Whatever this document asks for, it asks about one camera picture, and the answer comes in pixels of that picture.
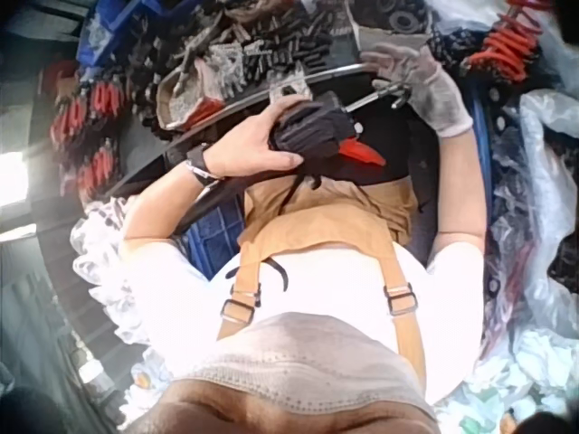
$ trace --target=black wristband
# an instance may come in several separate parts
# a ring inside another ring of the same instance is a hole
[[[207,169],[207,163],[203,157],[205,149],[206,147],[204,145],[193,148],[187,153],[187,161],[185,164],[203,187],[209,187],[221,181],[221,178],[211,175],[209,169]]]

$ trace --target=apron buckle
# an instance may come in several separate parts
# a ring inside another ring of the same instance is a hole
[[[392,293],[403,289],[406,289],[406,291],[404,291],[402,294],[392,295]],[[416,298],[416,294],[414,294],[413,291],[413,286],[410,283],[404,287],[398,288],[388,289],[384,287],[384,293],[386,295],[386,299],[388,300],[388,308],[390,309],[391,316],[402,316],[416,312],[416,309],[418,308],[418,299]]]
[[[229,295],[232,296],[233,293],[241,294],[245,297],[252,297],[255,299],[255,307],[261,307],[261,283],[257,286],[257,292],[250,292],[250,291],[236,291],[235,285],[232,285],[232,288],[229,290]]]
[[[221,308],[221,318],[232,323],[249,325],[253,321],[255,307],[237,300],[225,300]]]

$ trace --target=hair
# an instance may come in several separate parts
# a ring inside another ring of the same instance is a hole
[[[579,432],[579,401],[568,405],[569,416],[566,418],[542,411],[523,420],[513,434],[576,434]]]
[[[0,398],[2,434],[66,434],[56,403],[42,392],[16,387]]]

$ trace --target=blue crate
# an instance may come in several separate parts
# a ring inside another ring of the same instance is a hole
[[[237,253],[237,238],[245,228],[242,198],[221,203],[186,232],[189,261],[208,279]]]
[[[77,60],[83,66],[103,66],[110,55],[119,47],[128,30],[128,23],[135,14],[146,14],[153,20],[182,20],[188,18],[203,0],[183,0],[173,9],[165,9],[157,0],[131,0],[127,5],[123,0],[99,0],[93,11],[84,20]],[[111,34],[110,41],[95,52],[89,45],[87,25],[96,14],[100,17],[103,31]]]

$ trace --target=hand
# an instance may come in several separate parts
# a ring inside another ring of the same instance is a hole
[[[363,52],[361,59],[374,65],[379,77],[410,84],[413,94],[408,102],[439,137],[455,137],[472,128],[459,88],[427,46],[418,52],[381,42],[372,52]],[[373,84],[385,85],[380,80]]]
[[[270,131],[284,111],[306,100],[301,95],[278,99],[257,116],[246,118],[204,151],[207,169],[215,176],[249,176],[267,170],[289,171],[301,165],[298,154],[270,150]]]

